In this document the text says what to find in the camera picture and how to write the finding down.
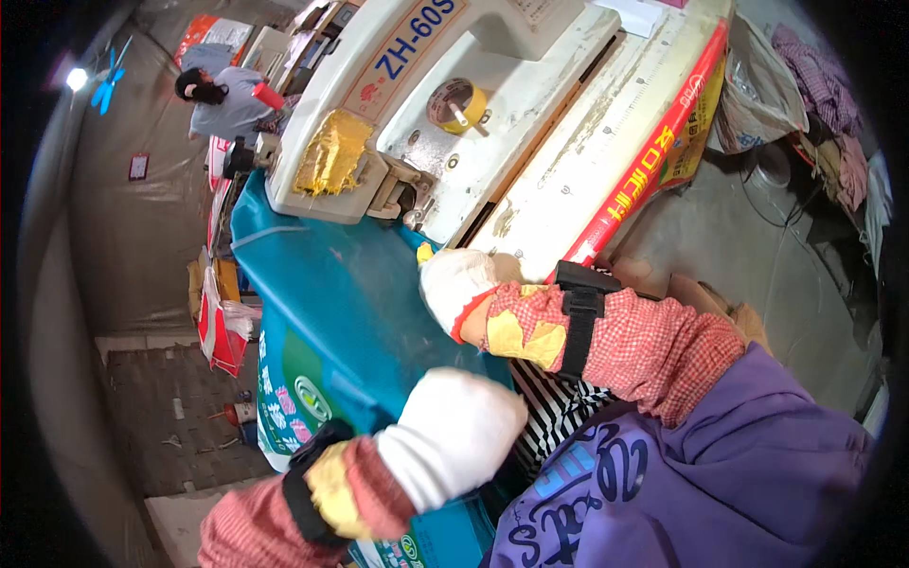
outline concrete floor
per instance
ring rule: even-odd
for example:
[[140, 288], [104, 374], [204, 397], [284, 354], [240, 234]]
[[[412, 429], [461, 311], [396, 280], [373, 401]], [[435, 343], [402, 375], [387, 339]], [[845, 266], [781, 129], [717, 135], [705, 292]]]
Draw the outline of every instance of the concrete floor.
[[[791, 211], [792, 194], [748, 190], [778, 224]], [[658, 294], [677, 272], [710, 283], [734, 304], [749, 303], [764, 319], [776, 358], [815, 400], [854, 414], [875, 359], [856, 344], [833, 278], [804, 244], [811, 222], [805, 214], [791, 230], [768, 224], [748, 204], [737, 172], [702, 162], [690, 189], [655, 197], [623, 224], [601, 259], [648, 262], [646, 282]]]

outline glove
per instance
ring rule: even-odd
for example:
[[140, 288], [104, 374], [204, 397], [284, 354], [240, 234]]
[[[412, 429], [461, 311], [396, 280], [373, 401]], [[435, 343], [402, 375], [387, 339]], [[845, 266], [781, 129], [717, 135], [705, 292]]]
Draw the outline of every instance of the glove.
[[518, 394], [437, 368], [416, 384], [398, 423], [375, 435], [375, 446], [420, 514], [491, 480], [526, 422]]
[[420, 294], [433, 318], [459, 344], [464, 319], [499, 282], [495, 264], [486, 253], [470, 249], [444, 250], [420, 265]]

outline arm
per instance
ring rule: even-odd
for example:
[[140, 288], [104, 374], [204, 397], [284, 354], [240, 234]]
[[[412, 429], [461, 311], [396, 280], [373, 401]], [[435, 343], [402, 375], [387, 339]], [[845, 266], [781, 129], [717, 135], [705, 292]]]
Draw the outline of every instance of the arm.
[[[464, 249], [427, 261], [420, 285], [430, 311], [455, 340], [550, 372], [561, 369], [569, 321], [558, 286], [500, 284], [488, 256]], [[698, 315], [673, 299], [652, 302], [625, 289], [607, 295], [604, 308], [584, 379], [670, 427], [744, 354], [726, 320]]]
[[[317, 456], [308, 469], [226, 495], [202, 523], [199, 563], [333, 566], [349, 544], [343, 539], [399, 539], [415, 514], [492, 479], [526, 420], [521, 397], [502, 385], [432, 369], [397, 424], [341, 443], [320, 430], [302, 450]], [[329, 538], [322, 536], [325, 526]]]

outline sewing machine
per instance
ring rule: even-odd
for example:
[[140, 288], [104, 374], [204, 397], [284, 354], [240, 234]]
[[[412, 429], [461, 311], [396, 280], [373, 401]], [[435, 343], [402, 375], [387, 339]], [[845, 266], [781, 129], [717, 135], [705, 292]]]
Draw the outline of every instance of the sewing machine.
[[297, 104], [276, 212], [456, 242], [619, 26], [583, 0], [368, 2]]

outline plastic bag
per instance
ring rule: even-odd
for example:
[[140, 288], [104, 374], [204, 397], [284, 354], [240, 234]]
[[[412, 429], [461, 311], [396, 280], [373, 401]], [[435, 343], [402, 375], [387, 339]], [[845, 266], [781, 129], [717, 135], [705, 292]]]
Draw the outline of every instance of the plastic bag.
[[739, 154], [797, 130], [808, 132], [795, 78], [761, 31], [736, 14], [729, 47], [723, 93], [707, 146]]

